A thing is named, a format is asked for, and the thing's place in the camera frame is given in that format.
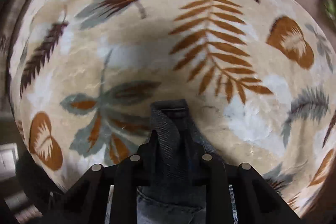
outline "gray leaf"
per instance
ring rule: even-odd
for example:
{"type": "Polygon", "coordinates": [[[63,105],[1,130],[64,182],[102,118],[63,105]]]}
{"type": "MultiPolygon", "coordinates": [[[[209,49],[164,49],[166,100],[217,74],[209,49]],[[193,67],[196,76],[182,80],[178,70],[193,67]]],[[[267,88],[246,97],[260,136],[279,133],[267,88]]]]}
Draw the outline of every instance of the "gray leaf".
{"type": "Polygon", "coordinates": [[[280,174],[282,168],[282,162],[270,170],[268,173],[264,174],[262,177],[264,179],[275,178],[280,174]]]}
{"type": "Polygon", "coordinates": [[[306,23],[305,26],[306,26],[306,28],[307,28],[308,30],[310,30],[311,32],[315,33],[315,30],[314,30],[313,25],[311,25],[311,24],[309,24],[309,23],[306,23]]]}
{"type": "Polygon", "coordinates": [[[325,58],[327,60],[327,64],[331,72],[334,72],[333,64],[331,63],[330,55],[328,53],[325,53],[325,58]]]}
{"type": "Polygon", "coordinates": [[[81,128],[77,131],[73,142],[70,145],[70,150],[77,151],[83,157],[88,157],[89,155],[94,155],[101,150],[103,144],[106,143],[106,139],[110,138],[111,131],[106,126],[104,122],[101,123],[99,136],[97,141],[95,142],[94,146],[91,147],[91,143],[88,141],[95,121],[97,119],[98,114],[96,113],[93,117],[92,121],[88,124],[88,126],[81,128]]]}
{"type": "Polygon", "coordinates": [[[102,102],[110,105],[134,105],[153,96],[160,82],[133,81],[115,86],[103,94],[102,102]]]}
{"type": "Polygon", "coordinates": [[[292,129],[292,123],[291,122],[285,122],[282,128],[281,136],[283,136],[283,145],[285,148],[287,147],[288,144],[288,139],[291,133],[292,129]]]}
{"type": "Polygon", "coordinates": [[[327,40],[323,35],[320,34],[317,34],[316,37],[318,40],[321,40],[322,42],[325,42],[327,40]]]}
{"type": "Polygon", "coordinates": [[[325,50],[324,50],[324,48],[323,48],[323,44],[322,44],[321,41],[318,41],[318,42],[317,42],[317,52],[318,52],[319,55],[321,55],[321,56],[324,56],[324,54],[325,54],[325,50]]]}
{"type": "Polygon", "coordinates": [[[96,99],[84,93],[72,94],[61,101],[66,111],[75,115],[86,115],[97,107],[96,99]]]}

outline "orange leaf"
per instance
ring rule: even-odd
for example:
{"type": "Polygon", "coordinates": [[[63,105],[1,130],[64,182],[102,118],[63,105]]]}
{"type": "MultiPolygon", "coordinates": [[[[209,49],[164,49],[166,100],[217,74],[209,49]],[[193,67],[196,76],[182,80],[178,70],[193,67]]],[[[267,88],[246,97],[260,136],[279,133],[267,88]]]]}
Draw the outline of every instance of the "orange leaf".
{"type": "Polygon", "coordinates": [[[241,11],[239,11],[235,8],[226,6],[226,5],[214,5],[214,7],[219,8],[219,9],[224,10],[224,11],[231,12],[231,13],[236,13],[236,14],[243,15],[243,13],[241,11]]]}
{"type": "Polygon", "coordinates": [[[197,1],[194,1],[194,2],[190,2],[189,4],[181,7],[180,9],[189,9],[189,8],[193,8],[193,7],[196,7],[196,6],[199,6],[199,5],[203,5],[205,3],[208,3],[209,0],[197,0],[197,1]]]}
{"type": "Polygon", "coordinates": [[[313,185],[317,185],[321,182],[323,182],[325,180],[325,178],[327,177],[327,175],[322,175],[322,173],[324,172],[324,170],[327,168],[332,156],[334,154],[334,150],[331,149],[327,155],[324,157],[324,159],[322,160],[322,163],[320,165],[320,167],[318,168],[315,176],[313,177],[313,180],[310,182],[309,186],[313,186],[313,185]]]}
{"type": "Polygon", "coordinates": [[[271,92],[268,88],[262,85],[244,85],[244,87],[258,94],[273,94],[273,92],[271,92]]]}
{"type": "Polygon", "coordinates": [[[211,80],[212,80],[212,78],[213,78],[213,76],[214,76],[214,72],[215,72],[215,68],[216,68],[216,66],[213,66],[205,75],[204,75],[204,77],[203,77],[203,79],[202,79],[202,82],[201,82],[201,84],[200,84],[200,86],[199,86],[199,90],[198,90],[198,94],[200,95],[200,94],[202,94],[205,90],[206,90],[206,88],[207,88],[207,86],[210,84],[210,82],[211,82],[211,80]]]}
{"type": "Polygon", "coordinates": [[[71,106],[78,109],[90,109],[96,105],[96,102],[93,100],[82,101],[82,102],[73,102],[71,106]]]}
{"type": "Polygon", "coordinates": [[[239,84],[238,82],[236,82],[236,86],[237,86],[237,90],[238,90],[240,99],[243,102],[243,104],[245,104],[245,102],[246,102],[246,95],[245,95],[244,89],[243,89],[242,85],[239,84]]]}
{"type": "Polygon", "coordinates": [[[228,15],[228,14],[223,14],[223,13],[213,13],[214,15],[218,16],[221,19],[225,19],[228,21],[233,21],[233,22],[238,22],[241,24],[246,24],[243,20],[241,20],[238,17],[232,16],[232,15],[228,15]]]}
{"type": "Polygon", "coordinates": [[[217,79],[217,87],[216,87],[216,90],[215,90],[215,95],[218,96],[219,92],[221,91],[221,86],[222,86],[222,77],[223,75],[220,74],[218,79],[217,79]]]}
{"type": "Polygon", "coordinates": [[[190,45],[196,43],[204,35],[205,35],[205,31],[199,30],[195,33],[192,33],[191,35],[186,36],[182,41],[180,41],[173,47],[173,49],[170,51],[169,54],[174,54],[184,48],[189,47],[190,45]]]}
{"type": "Polygon", "coordinates": [[[233,97],[233,85],[230,78],[227,79],[227,82],[225,84],[225,94],[227,102],[230,103],[233,97]]]}
{"type": "Polygon", "coordinates": [[[222,33],[222,32],[216,32],[213,30],[208,30],[211,34],[213,34],[214,36],[223,39],[227,42],[233,43],[233,44],[242,44],[242,45],[246,45],[245,42],[243,42],[241,39],[239,39],[238,37],[234,37],[232,35],[229,35],[227,33],[222,33]]]}
{"type": "Polygon", "coordinates": [[[238,4],[235,4],[235,3],[231,2],[231,1],[228,1],[228,0],[214,0],[214,1],[218,1],[218,2],[221,2],[221,3],[236,6],[236,7],[242,7],[242,6],[240,6],[238,4]]]}
{"type": "Polygon", "coordinates": [[[246,52],[242,51],[241,49],[232,46],[230,44],[227,43],[223,43],[223,42],[209,42],[210,45],[214,46],[215,48],[221,50],[221,51],[225,51],[225,52],[230,52],[236,55],[243,55],[243,56],[249,56],[246,52]]]}
{"type": "Polygon", "coordinates": [[[131,123],[126,123],[126,122],[121,122],[115,119],[110,118],[110,120],[119,128],[122,128],[126,131],[135,133],[138,130],[149,130],[149,127],[144,126],[142,124],[131,124],[131,123]]]}
{"type": "Polygon", "coordinates": [[[51,123],[48,115],[45,112],[38,112],[33,118],[30,126],[30,137],[28,148],[32,154],[36,153],[36,143],[42,134],[42,131],[49,131],[49,136],[51,135],[51,123]]]}
{"type": "Polygon", "coordinates": [[[216,53],[216,52],[212,52],[212,53],[210,53],[210,55],[214,56],[214,57],[217,57],[220,60],[222,60],[224,62],[227,62],[227,63],[231,63],[231,64],[235,64],[235,65],[242,65],[242,66],[245,66],[245,67],[252,67],[252,65],[249,62],[247,62],[243,59],[240,59],[238,57],[235,57],[233,55],[220,54],[220,53],[216,53]]]}
{"type": "Polygon", "coordinates": [[[192,72],[189,75],[188,81],[191,81],[195,78],[195,76],[203,69],[203,67],[205,66],[205,64],[207,63],[207,60],[204,59],[201,62],[199,62],[199,64],[192,70],[192,72]]]}
{"type": "Polygon", "coordinates": [[[182,20],[182,19],[186,19],[186,18],[189,18],[189,17],[193,17],[195,15],[198,15],[206,10],[208,10],[210,8],[210,6],[203,6],[203,7],[199,7],[199,8],[196,8],[194,10],[191,10],[183,15],[180,15],[179,17],[175,18],[174,21],[178,21],[178,20],[182,20]]]}
{"type": "Polygon", "coordinates": [[[198,18],[192,21],[189,21],[179,27],[177,27],[175,30],[171,31],[169,34],[177,34],[180,32],[184,32],[187,30],[190,30],[191,28],[197,26],[198,24],[200,24],[201,22],[203,22],[206,18],[198,18]]]}
{"type": "Polygon", "coordinates": [[[96,120],[95,120],[94,125],[93,125],[93,128],[91,130],[90,136],[87,139],[88,142],[91,143],[91,146],[90,146],[89,150],[95,145],[95,143],[96,143],[96,141],[99,137],[100,125],[101,125],[101,115],[98,112],[96,120]]]}
{"type": "Polygon", "coordinates": [[[239,79],[240,82],[245,82],[245,83],[257,83],[257,82],[261,82],[260,79],[257,78],[253,78],[253,77],[244,77],[239,79]]]}
{"type": "Polygon", "coordinates": [[[225,68],[223,70],[227,72],[236,73],[236,74],[242,74],[242,75],[251,75],[255,73],[253,70],[245,69],[245,68],[225,68]]]}
{"type": "Polygon", "coordinates": [[[121,141],[121,139],[112,134],[110,142],[110,158],[113,161],[113,163],[118,164],[122,162],[124,159],[128,157],[129,154],[130,152],[127,146],[121,141]],[[112,140],[115,144],[116,151],[112,145],[112,140]]]}
{"type": "Polygon", "coordinates": [[[216,24],[218,27],[222,28],[222,29],[225,29],[227,31],[230,31],[230,32],[234,32],[234,33],[237,33],[237,34],[244,34],[245,33],[243,31],[241,31],[240,29],[236,28],[235,26],[232,26],[224,21],[218,21],[218,20],[213,20],[213,19],[210,19],[210,21],[214,24],[216,24]]]}

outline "metal pin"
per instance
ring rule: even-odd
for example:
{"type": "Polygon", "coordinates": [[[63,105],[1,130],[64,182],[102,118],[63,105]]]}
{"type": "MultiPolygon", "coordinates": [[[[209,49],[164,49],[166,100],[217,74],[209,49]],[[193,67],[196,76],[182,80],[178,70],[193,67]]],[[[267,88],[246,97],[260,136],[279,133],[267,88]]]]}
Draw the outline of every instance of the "metal pin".
{"type": "Polygon", "coordinates": [[[132,155],[129,159],[131,161],[138,161],[138,160],[140,160],[140,156],[139,155],[132,155]]]}
{"type": "Polygon", "coordinates": [[[94,172],[97,172],[101,169],[101,165],[100,164],[94,164],[92,165],[91,167],[91,170],[94,171],[94,172]]]}
{"type": "Polygon", "coordinates": [[[251,169],[251,165],[248,164],[247,162],[244,162],[241,164],[241,167],[244,169],[244,170],[250,170],[251,169]]]}
{"type": "Polygon", "coordinates": [[[210,161],[210,160],[212,160],[212,156],[211,156],[210,154],[204,154],[204,155],[202,156],[202,159],[203,159],[203,160],[206,160],[206,161],[210,161]]]}

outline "denim fabric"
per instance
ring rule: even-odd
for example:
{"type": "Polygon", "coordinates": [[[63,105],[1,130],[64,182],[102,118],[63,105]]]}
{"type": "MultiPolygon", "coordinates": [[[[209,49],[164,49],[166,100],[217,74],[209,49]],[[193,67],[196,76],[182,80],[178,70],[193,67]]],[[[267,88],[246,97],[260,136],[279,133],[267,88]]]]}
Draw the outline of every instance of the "denim fabric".
{"type": "Polygon", "coordinates": [[[189,185],[184,134],[190,134],[207,153],[216,156],[216,150],[197,129],[185,100],[155,102],[151,109],[151,129],[159,139],[158,164],[151,186],[138,189],[138,224],[205,224],[206,189],[189,185]]]}

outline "beige fabric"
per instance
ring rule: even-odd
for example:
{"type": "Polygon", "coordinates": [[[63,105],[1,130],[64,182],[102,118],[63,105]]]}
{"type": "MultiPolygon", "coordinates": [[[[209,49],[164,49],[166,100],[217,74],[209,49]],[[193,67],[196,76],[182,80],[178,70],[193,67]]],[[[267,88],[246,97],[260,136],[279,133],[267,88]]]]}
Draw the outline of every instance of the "beige fabric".
{"type": "Polygon", "coordinates": [[[49,0],[18,56],[16,120],[65,189],[134,153],[158,100],[185,98],[223,158],[300,216],[335,155],[335,52],[293,0],[49,0]]]}

